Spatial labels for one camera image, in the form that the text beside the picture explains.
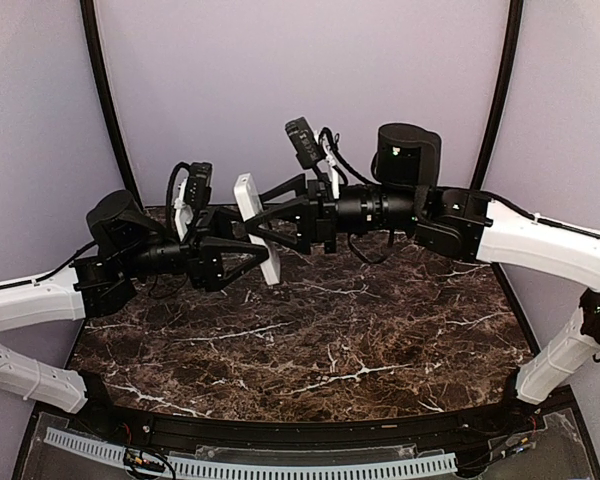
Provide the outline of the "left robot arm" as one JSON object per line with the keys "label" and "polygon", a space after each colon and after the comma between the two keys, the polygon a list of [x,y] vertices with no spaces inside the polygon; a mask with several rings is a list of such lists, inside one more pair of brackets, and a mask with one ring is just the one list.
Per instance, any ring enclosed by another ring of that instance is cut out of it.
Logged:
{"label": "left robot arm", "polygon": [[[120,311],[136,294],[135,281],[184,275],[195,288],[215,292],[255,267],[280,280],[271,246],[232,233],[239,214],[210,207],[208,197],[180,196],[169,226],[144,214],[127,190],[102,199],[87,215],[92,241],[56,269],[0,282],[0,333],[56,320],[87,320]],[[121,427],[120,412],[106,400],[95,374],[65,370],[0,343],[0,390],[76,414],[100,436]]]}

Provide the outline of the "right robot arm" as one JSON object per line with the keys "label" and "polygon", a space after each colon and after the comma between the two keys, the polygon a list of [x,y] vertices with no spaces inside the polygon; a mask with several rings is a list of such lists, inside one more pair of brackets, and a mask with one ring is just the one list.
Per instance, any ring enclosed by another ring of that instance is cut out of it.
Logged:
{"label": "right robot arm", "polygon": [[509,264],[584,286],[562,330],[507,385],[507,398],[490,413],[501,434],[514,432],[537,405],[587,360],[600,354],[600,230],[530,213],[490,192],[438,183],[441,139],[424,128],[388,123],[378,130],[371,177],[344,181],[348,166],[328,129],[312,130],[298,118],[286,133],[304,170],[327,161],[328,174],[298,176],[269,192],[273,206],[248,174],[234,197],[255,244],[283,245],[300,253],[322,244],[333,251],[340,233],[404,232],[439,255],[470,263]]}

